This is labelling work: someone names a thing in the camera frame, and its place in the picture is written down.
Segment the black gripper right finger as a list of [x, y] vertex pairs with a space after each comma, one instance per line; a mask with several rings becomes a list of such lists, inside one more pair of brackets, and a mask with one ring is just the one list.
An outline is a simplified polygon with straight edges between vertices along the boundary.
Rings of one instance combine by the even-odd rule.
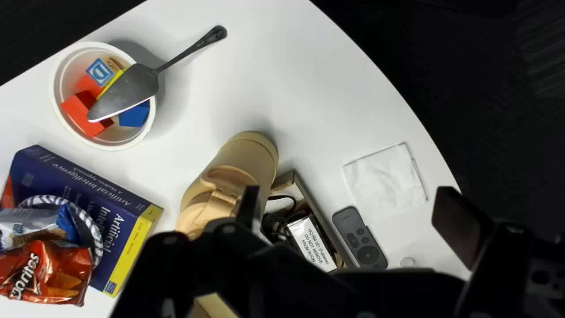
[[435, 190], [430, 223], [465, 269], [474, 266], [481, 244], [494, 228], [487, 214], [446, 186]]

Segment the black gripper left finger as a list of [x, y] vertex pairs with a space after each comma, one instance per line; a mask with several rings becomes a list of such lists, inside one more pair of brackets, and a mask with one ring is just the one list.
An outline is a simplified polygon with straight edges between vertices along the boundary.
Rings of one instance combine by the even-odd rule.
[[259, 195], [259, 188], [257, 186], [247, 186], [241, 200], [239, 200], [239, 207], [238, 207], [238, 214], [236, 214], [236, 225], [241, 228], [250, 230], [255, 213], [257, 213], [257, 195]]

